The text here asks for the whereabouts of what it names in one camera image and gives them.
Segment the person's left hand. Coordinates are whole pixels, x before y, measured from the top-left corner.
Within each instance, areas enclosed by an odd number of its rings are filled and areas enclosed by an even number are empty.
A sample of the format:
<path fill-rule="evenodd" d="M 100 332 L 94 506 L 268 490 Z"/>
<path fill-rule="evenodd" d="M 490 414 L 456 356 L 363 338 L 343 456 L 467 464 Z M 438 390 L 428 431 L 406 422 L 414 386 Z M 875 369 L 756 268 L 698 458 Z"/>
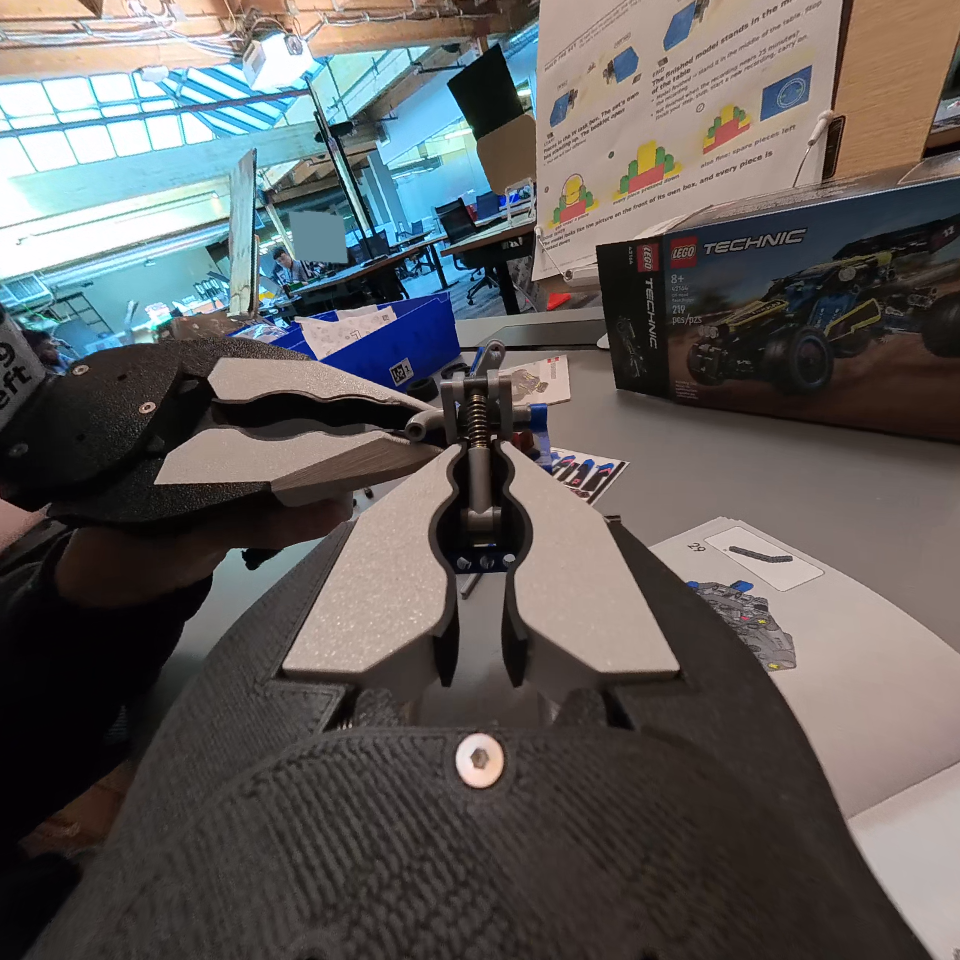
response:
<path fill-rule="evenodd" d="M 54 568 L 58 595 L 87 609 L 146 604 L 209 578 L 235 549 L 282 551 L 330 534 L 354 512 L 352 493 L 301 507 L 236 507 L 175 534 L 87 527 Z"/>

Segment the lego sticker sheet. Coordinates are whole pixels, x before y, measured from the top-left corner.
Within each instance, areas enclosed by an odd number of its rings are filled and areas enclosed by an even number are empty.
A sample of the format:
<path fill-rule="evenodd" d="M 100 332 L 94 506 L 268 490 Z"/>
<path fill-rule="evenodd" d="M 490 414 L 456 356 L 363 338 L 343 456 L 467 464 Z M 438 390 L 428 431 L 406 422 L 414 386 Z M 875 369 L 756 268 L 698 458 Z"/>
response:
<path fill-rule="evenodd" d="M 629 461 L 598 454 L 553 448 L 549 471 L 561 486 L 588 505 L 594 505 L 630 466 Z"/>

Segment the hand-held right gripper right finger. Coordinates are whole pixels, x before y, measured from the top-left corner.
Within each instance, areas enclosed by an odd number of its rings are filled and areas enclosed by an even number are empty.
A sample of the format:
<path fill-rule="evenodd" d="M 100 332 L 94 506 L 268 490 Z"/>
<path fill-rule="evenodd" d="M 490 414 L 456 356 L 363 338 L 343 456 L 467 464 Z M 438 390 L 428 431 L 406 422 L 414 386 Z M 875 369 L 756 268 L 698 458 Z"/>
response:
<path fill-rule="evenodd" d="M 511 684 L 560 703 L 574 690 L 675 679 L 677 657 L 604 516 L 510 443 L 499 454 L 520 534 L 501 630 Z"/>

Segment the brown cardboard sheet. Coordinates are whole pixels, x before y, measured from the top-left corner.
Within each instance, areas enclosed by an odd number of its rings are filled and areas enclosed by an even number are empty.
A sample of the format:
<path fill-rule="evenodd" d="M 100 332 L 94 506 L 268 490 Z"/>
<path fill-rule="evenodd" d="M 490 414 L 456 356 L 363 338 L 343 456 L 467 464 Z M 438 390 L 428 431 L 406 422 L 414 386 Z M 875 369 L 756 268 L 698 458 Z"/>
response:
<path fill-rule="evenodd" d="M 227 315 L 251 321 L 258 313 L 257 150 L 247 151 L 229 174 Z"/>

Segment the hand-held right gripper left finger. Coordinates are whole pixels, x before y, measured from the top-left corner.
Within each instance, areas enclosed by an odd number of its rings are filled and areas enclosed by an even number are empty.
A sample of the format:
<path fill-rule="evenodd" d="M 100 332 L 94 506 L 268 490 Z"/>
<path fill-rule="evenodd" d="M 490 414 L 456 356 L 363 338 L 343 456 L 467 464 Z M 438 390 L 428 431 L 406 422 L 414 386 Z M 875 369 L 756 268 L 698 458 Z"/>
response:
<path fill-rule="evenodd" d="M 450 446 L 362 512 L 282 663 L 286 677 L 390 690 L 449 687 L 459 653 L 455 577 L 437 526 L 459 488 Z"/>

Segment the wooden cabinet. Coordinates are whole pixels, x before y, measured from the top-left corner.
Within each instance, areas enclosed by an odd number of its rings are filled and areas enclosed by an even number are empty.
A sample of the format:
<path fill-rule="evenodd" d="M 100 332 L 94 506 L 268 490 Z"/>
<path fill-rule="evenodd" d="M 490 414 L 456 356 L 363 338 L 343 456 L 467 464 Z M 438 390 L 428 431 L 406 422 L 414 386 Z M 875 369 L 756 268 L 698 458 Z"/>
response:
<path fill-rule="evenodd" d="M 20 841 L 20 848 L 30 857 L 65 858 L 98 850 L 114 828 L 137 771 L 138 762 L 125 760 L 42 822 Z"/>

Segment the long wooden office desk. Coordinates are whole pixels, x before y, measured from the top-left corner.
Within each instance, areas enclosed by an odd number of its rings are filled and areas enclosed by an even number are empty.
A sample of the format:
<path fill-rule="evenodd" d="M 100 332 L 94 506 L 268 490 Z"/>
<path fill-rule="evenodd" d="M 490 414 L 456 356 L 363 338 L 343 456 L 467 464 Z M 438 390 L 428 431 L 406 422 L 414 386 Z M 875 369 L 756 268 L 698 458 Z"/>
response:
<path fill-rule="evenodd" d="M 535 219 L 515 218 L 511 222 L 475 231 L 459 242 L 443 247 L 439 253 L 443 257 L 461 261 L 470 269 L 492 270 L 506 314 L 518 315 L 522 309 L 509 263 L 533 256 L 536 227 Z"/>

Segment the small booklet with buggy cover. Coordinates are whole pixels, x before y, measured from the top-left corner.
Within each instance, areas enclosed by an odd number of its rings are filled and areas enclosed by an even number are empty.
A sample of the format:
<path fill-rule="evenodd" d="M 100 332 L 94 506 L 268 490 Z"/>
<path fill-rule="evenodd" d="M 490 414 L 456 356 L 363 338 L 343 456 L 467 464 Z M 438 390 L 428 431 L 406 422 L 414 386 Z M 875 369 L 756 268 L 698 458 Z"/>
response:
<path fill-rule="evenodd" d="M 514 406 L 554 405 L 571 400 L 570 364 L 566 354 L 502 367 L 499 373 L 510 378 Z"/>

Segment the lego instruction booklet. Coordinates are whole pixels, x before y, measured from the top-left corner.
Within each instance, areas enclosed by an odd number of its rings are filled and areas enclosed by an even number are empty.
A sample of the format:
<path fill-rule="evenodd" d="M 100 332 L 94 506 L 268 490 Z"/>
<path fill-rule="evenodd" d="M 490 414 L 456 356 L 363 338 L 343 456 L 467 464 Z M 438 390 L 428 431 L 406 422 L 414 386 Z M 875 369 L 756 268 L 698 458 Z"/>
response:
<path fill-rule="evenodd" d="M 651 550 L 749 647 L 846 818 L 958 762 L 958 653 L 880 594 L 739 519 Z"/>

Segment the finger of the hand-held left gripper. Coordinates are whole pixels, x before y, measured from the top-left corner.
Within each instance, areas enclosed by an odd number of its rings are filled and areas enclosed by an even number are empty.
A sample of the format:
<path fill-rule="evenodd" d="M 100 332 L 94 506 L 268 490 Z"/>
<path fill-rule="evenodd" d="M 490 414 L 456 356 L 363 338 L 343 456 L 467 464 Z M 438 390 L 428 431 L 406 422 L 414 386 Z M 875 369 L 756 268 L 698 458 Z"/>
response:
<path fill-rule="evenodd" d="M 222 358 L 207 378 L 218 402 L 248 404 L 269 399 L 303 399 L 321 405 L 369 403 L 389 413 L 404 412 L 402 425 L 436 407 L 323 362 L 296 359 Z"/>
<path fill-rule="evenodd" d="M 300 507 L 403 478 L 441 453 L 431 443 L 380 429 L 258 438 L 234 427 L 210 428 L 164 458 L 153 508 L 208 509 L 264 494 Z"/>

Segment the blue grey lego model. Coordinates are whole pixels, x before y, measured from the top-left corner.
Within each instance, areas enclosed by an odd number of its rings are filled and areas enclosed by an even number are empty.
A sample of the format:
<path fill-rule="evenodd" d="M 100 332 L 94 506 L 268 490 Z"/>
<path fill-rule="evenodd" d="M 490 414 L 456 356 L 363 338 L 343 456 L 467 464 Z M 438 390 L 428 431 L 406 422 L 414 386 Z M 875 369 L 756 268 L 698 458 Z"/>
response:
<path fill-rule="evenodd" d="M 462 599 L 486 574 L 509 572 L 522 555 L 528 516 L 511 497 L 513 451 L 537 467 L 550 467 L 547 407 L 528 393 L 514 394 L 503 367 L 501 340 L 478 347 L 469 368 L 453 366 L 438 385 L 440 407 L 412 415 L 404 436 L 457 453 L 457 498 L 438 522 L 438 543 L 458 577 Z"/>

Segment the lego set box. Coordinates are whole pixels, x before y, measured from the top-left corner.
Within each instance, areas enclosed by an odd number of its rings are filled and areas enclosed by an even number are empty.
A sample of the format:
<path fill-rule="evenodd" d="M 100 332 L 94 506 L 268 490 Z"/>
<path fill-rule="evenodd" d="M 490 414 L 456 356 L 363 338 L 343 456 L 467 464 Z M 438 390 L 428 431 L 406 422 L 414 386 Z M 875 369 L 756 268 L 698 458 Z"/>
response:
<path fill-rule="evenodd" d="M 958 443 L 958 176 L 894 169 L 598 246 L 616 388 Z"/>

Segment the light wooden partition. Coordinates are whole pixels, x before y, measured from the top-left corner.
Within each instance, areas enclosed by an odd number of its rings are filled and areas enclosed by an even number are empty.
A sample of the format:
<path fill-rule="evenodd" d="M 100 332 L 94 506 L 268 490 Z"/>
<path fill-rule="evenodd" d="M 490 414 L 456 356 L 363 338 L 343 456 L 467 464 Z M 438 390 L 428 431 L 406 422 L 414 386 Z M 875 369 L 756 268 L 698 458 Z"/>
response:
<path fill-rule="evenodd" d="M 959 33 L 957 1 L 845 3 L 833 110 L 845 119 L 834 177 L 919 162 Z"/>

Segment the white ceiling projector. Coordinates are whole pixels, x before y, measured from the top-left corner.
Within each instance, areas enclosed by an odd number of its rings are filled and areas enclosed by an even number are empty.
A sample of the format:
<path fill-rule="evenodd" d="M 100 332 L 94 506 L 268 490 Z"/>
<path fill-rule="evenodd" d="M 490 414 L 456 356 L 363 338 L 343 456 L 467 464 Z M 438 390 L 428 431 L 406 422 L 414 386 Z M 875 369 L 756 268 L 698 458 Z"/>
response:
<path fill-rule="evenodd" d="M 241 58 L 245 82 L 257 92 L 286 89 L 316 66 L 306 42 L 282 30 L 252 39 Z"/>

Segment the white instruction poster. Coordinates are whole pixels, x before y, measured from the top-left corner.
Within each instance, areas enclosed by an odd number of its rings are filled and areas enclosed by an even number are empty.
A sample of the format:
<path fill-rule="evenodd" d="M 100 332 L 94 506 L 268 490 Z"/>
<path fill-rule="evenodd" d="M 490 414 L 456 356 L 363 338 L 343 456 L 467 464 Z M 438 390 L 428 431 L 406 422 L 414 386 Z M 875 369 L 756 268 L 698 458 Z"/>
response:
<path fill-rule="evenodd" d="M 540 2 L 533 279 L 819 178 L 840 1 Z"/>

